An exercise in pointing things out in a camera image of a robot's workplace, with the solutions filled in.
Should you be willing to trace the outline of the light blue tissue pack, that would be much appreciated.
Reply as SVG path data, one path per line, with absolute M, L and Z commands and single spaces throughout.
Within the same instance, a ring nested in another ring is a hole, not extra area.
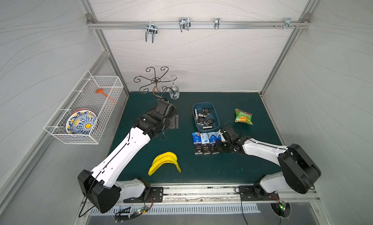
M 216 143 L 218 136 L 217 132 L 208 132 L 209 143 Z

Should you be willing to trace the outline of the white blue tissue pack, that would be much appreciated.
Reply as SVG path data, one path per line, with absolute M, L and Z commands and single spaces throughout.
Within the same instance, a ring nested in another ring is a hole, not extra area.
M 210 144 L 208 133 L 201 133 L 200 137 L 201 137 L 202 144 Z

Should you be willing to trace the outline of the dark blue tissue pack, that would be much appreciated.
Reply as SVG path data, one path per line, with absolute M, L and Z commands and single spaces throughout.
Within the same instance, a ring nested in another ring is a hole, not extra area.
M 194 144 L 201 144 L 202 143 L 200 132 L 193 132 L 192 133 L 192 139 L 193 139 Z

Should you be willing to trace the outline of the black tissue pack top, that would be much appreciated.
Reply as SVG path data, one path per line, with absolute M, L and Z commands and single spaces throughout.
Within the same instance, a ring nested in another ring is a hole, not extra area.
M 211 109 L 210 108 L 203 108 L 202 113 L 206 114 L 206 115 L 209 115 L 211 113 Z

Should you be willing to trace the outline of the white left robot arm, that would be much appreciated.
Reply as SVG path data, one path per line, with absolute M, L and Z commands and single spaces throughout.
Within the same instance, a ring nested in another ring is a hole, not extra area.
M 117 179 L 133 157 L 170 125 L 176 113 L 175 105 L 159 100 L 155 109 L 134 121 L 127 136 L 106 159 L 91 171 L 82 170 L 77 179 L 85 200 L 101 213 L 109 212 L 120 200 L 147 200 L 151 186 L 146 180 L 136 178 L 118 183 Z

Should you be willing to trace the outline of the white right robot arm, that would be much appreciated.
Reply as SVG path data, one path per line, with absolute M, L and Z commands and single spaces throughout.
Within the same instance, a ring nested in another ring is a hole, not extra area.
M 315 162 L 298 144 L 281 146 L 243 137 L 235 142 L 219 140 L 217 147 L 224 153 L 258 157 L 281 168 L 280 172 L 264 175 L 254 183 L 256 197 L 269 196 L 271 193 L 284 190 L 306 194 L 309 190 L 315 189 L 314 184 L 322 175 Z

